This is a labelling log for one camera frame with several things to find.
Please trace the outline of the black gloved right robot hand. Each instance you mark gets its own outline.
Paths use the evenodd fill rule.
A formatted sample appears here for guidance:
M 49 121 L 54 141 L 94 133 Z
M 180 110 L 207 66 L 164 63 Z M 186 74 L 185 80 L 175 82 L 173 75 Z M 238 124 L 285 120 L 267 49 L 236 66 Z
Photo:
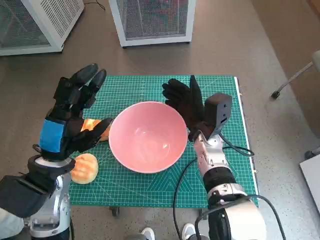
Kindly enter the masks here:
M 183 118 L 189 130 L 188 139 L 193 142 L 199 133 L 208 140 L 215 127 L 205 120 L 202 93 L 194 75 L 190 76 L 189 85 L 171 78 L 162 84 L 165 104 L 175 109 Z

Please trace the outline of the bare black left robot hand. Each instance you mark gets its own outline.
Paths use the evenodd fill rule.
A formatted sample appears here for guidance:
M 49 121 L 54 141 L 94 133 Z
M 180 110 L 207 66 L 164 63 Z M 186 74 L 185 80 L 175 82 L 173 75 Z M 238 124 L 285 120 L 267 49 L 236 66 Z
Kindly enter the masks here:
M 108 117 L 93 129 L 83 129 L 84 109 L 89 109 L 107 76 L 105 69 L 96 63 L 89 64 L 71 77 L 62 76 L 53 98 L 55 104 L 45 119 L 39 143 L 33 149 L 48 161 L 63 161 L 73 152 L 84 152 L 93 148 L 111 125 Z

